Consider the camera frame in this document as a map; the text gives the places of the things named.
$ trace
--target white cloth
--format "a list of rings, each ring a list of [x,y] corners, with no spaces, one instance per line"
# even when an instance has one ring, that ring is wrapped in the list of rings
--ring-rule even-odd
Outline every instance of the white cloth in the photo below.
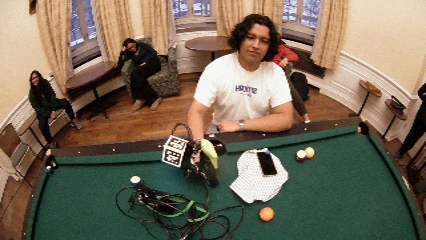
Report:
[[[194,99],[213,106],[213,123],[222,120],[254,119],[269,109],[291,101],[282,69],[273,62],[262,62],[253,72],[238,62],[237,53],[216,59],[200,77]]]
[[[237,162],[238,178],[230,184],[230,189],[246,203],[253,203],[256,200],[269,201],[278,194],[282,184],[289,179],[289,173],[283,169],[279,159],[271,153],[277,174],[263,175],[257,152],[266,151],[269,151],[267,148],[248,150]]]

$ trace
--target green felt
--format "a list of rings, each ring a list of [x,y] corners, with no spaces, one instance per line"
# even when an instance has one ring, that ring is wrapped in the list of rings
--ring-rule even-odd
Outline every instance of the green felt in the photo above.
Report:
[[[229,188],[237,178],[242,152],[220,158],[220,186],[209,188],[210,211],[244,205],[244,222],[234,239],[423,238],[407,192],[399,177],[394,177],[387,156],[377,142],[351,129],[271,141],[270,146],[275,147],[269,149],[289,172],[289,181],[266,203],[246,204]],[[257,148],[253,142],[232,148],[242,150],[248,146]],[[298,162],[295,152],[307,146],[315,149],[315,156]],[[180,169],[160,159],[145,161],[146,158],[146,154],[124,154],[57,159],[60,167],[46,178],[37,218],[29,224],[35,227],[31,239],[152,239],[144,226],[126,218],[114,204],[116,194],[129,185],[130,177],[138,175],[148,187],[181,193],[201,202],[204,188],[198,181],[182,176]],[[72,159],[78,164],[68,165]],[[112,164],[112,159],[126,163]],[[92,160],[96,164],[82,164]],[[124,194],[120,199],[124,205],[128,196]],[[265,206],[275,211],[267,223],[258,218]],[[222,214],[234,226],[238,210]],[[158,239],[166,239],[157,225],[146,226]]]

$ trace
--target black cable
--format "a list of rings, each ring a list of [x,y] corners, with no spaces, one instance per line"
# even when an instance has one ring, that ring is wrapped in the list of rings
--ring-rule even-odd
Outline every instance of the black cable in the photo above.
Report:
[[[153,189],[149,189],[148,187],[142,186],[142,187],[125,187],[122,188],[117,194],[116,194],[116,205],[118,210],[121,211],[121,213],[129,217],[130,219],[138,221],[144,228],[146,229],[148,234],[157,239],[157,237],[150,233],[149,228],[145,224],[148,223],[154,223],[158,224],[160,227],[164,229],[164,231],[166,232],[169,239],[186,239],[188,237],[190,237],[193,234],[196,234],[196,232],[200,232],[200,239],[208,239],[205,238],[205,234],[204,234],[204,229],[205,229],[205,225],[208,223],[214,223],[218,226],[221,226],[224,228],[224,232],[220,234],[220,236],[216,236],[213,238],[209,238],[209,240],[214,240],[214,239],[221,239],[225,237],[225,239],[230,239],[233,233],[236,232],[237,228],[241,225],[242,219],[244,219],[244,206],[242,205],[237,205],[237,206],[232,206],[232,207],[226,207],[222,209],[218,209],[216,211],[213,211],[212,213],[208,212],[209,209],[209,194],[208,194],[208,187],[206,184],[204,183],[204,187],[205,187],[205,191],[206,191],[206,204],[202,204],[200,202],[194,202],[190,199],[188,199],[184,195],[181,194],[166,194],[164,192],[156,191]],[[118,204],[118,196],[122,194],[122,192],[125,190],[133,189],[133,193],[129,197],[128,200],[128,204],[129,204],[129,210],[128,213],[122,210],[122,208],[120,207]],[[188,209],[188,211],[185,212],[185,208],[180,209],[177,206],[178,205],[185,205],[188,206],[188,204],[192,204],[190,208]],[[166,214],[162,214],[158,211],[158,208],[156,209],[156,207],[158,206],[165,206],[169,210],[172,209],[174,212],[177,212],[176,214],[180,214],[180,216],[185,216],[186,218],[186,222],[184,224],[176,224],[172,221],[172,217],[168,217]],[[204,214],[209,214],[204,219],[202,219],[202,211],[198,211],[197,208],[204,209],[205,213]],[[216,213],[221,212],[221,211],[226,211],[226,210],[232,210],[234,208],[241,208],[241,217],[240,217],[240,221],[236,225],[236,227],[233,229],[230,229],[230,221],[229,218],[225,215],[218,215],[214,216]],[[132,216],[129,214],[129,212],[136,209],[140,209],[142,213],[145,213],[146,215],[150,215],[154,219],[153,220],[144,220],[140,217]]]

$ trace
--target wristwatch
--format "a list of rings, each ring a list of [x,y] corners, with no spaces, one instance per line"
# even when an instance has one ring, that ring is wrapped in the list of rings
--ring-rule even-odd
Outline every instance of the wristwatch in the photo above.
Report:
[[[245,120],[244,119],[238,120],[238,126],[240,126],[240,131],[242,131],[245,128]]]

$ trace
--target pool table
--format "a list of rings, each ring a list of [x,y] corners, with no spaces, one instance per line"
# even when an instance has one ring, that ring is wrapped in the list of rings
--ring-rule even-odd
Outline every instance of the pool table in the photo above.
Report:
[[[238,132],[206,136],[220,140],[220,185],[208,187],[209,212],[221,211],[233,239],[425,239],[414,195],[374,131],[357,132],[358,117],[294,125],[281,133]],[[201,181],[161,162],[165,139],[54,149],[58,168],[43,174],[29,213],[27,239],[168,239],[156,224],[141,224],[118,210],[116,196],[132,176],[156,190],[205,202]],[[267,147],[289,179],[267,202],[248,204],[232,191],[244,151]],[[313,147],[315,155],[295,160]],[[118,201],[126,205],[130,193]],[[274,210],[259,220],[263,207]],[[217,236],[217,229],[204,230]]]

